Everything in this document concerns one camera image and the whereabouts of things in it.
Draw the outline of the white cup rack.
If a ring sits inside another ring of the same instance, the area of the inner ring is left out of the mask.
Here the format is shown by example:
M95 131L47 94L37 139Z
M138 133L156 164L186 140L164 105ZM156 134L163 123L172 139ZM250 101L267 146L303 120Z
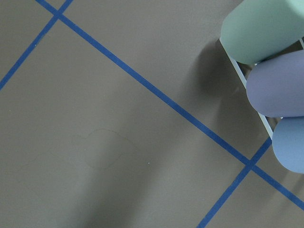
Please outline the white cup rack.
M224 48L221 39L219 39L219 41L220 41L220 44L222 45L222 47ZM228 52L226 51L225 48L224 48L224 51L225 51L226 55L228 56L234 70L236 71L243 87L246 89L247 88L246 87L247 78L246 78L246 75L244 74L244 72L242 71L242 68L240 67L239 63L228 54ZM259 113L258 111L256 113L258 114L259 118L261 119L263 126L265 127L270 139L272 139L273 138L273 129L271 128L271 124L268 121L270 119L270 117L266 117L266 116L262 115L261 113Z

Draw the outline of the purple cup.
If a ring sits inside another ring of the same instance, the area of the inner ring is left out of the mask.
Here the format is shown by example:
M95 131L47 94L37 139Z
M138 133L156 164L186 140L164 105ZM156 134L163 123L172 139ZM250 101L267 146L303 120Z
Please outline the purple cup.
M246 92L251 106L264 116L303 116L304 51L257 64L248 75Z

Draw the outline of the green cup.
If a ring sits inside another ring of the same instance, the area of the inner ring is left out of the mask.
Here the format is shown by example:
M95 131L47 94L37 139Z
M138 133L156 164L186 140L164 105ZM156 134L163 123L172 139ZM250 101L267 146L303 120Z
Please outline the green cup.
M303 36L302 0L244 0L224 19L219 40L230 57L250 65Z

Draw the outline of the blue cup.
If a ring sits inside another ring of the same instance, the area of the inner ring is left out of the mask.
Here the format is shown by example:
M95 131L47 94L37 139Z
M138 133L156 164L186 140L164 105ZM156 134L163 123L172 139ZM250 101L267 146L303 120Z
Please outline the blue cup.
M276 125L272 145L277 160L286 169L304 172L304 118L286 117Z

